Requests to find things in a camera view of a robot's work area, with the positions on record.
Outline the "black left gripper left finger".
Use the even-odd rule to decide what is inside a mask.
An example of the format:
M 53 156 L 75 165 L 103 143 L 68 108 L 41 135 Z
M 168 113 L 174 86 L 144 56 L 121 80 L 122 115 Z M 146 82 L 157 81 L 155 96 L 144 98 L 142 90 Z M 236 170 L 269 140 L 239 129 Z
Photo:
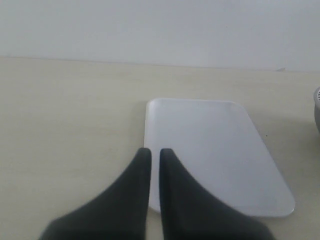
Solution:
M 123 173 L 100 195 L 53 220 L 42 240 L 144 240 L 151 151 L 139 148 Z

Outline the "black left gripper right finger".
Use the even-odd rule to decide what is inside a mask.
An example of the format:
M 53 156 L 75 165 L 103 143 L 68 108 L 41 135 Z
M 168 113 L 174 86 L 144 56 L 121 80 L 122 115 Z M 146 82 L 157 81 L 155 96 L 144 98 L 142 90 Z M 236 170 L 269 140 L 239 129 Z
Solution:
M 166 240 L 272 240 L 258 220 L 229 207 L 204 189 L 175 152 L 159 155 L 159 199 Z

